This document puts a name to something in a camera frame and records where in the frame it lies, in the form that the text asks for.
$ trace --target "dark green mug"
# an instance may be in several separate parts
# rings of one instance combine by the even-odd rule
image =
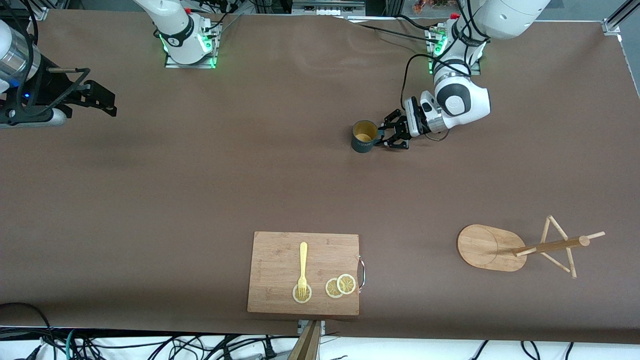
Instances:
[[[360,120],[351,129],[351,147],[357,152],[369,152],[382,134],[373,122]]]

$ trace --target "cutting board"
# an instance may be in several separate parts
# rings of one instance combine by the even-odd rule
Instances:
[[[292,291],[300,277],[300,243],[308,244],[307,284],[311,299],[297,303]],[[272,233],[256,231],[249,280],[250,313],[355,316],[360,312],[358,289],[333,299],[324,286],[329,279],[352,275],[358,284],[360,237],[349,234]]]

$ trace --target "brown tabletop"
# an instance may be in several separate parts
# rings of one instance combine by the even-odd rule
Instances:
[[[346,233],[367,284],[359,317],[328,322],[341,336],[640,343],[640,101],[598,23],[493,41],[474,78],[489,116],[364,155],[351,125],[399,106],[424,43],[244,16],[217,69],[177,70],[153,29],[144,13],[41,23],[42,53],[90,67],[118,116],[75,108],[60,128],[0,131],[0,302],[56,326],[289,334],[297,316],[246,312],[253,232]],[[405,96],[425,89],[419,58]],[[543,257],[506,273],[456,252],[469,224],[532,245],[549,214],[570,236],[607,233],[573,252],[576,280]],[[37,324],[18,309],[0,322]]]

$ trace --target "fork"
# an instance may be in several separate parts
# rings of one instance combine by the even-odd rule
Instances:
[[[304,299],[307,296],[307,278],[305,270],[307,269],[307,243],[300,243],[300,278],[298,279],[298,298]]]

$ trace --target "fork handle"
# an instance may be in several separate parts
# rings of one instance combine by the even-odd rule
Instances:
[[[300,276],[305,276],[305,270],[307,269],[307,243],[300,243]]]

